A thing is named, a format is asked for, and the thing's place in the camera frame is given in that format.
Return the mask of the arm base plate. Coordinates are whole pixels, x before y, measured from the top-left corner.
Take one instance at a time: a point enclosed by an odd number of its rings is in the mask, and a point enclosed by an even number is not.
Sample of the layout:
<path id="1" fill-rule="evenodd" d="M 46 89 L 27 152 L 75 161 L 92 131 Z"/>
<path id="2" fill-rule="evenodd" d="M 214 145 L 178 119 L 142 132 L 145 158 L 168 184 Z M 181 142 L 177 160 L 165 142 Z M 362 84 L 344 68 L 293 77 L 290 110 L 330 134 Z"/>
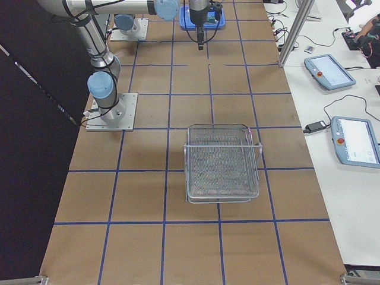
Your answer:
<path id="1" fill-rule="evenodd" d="M 145 41 L 148 22 L 148 18 L 133 18 L 129 15 L 118 14 L 114 18 L 114 27 L 110 34 L 110 40 L 114 42 Z"/>
<path id="2" fill-rule="evenodd" d="M 105 113 L 102 110 L 100 113 L 95 99 L 93 99 L 90 112 L 86 119 L 87 131 L 133 131 L 135 122 L 135 113 L 137 109 L 138 94 L 137 93 L 118 93 L 118 104 L 107 114 L 99 117 L 100 114 Z"/>

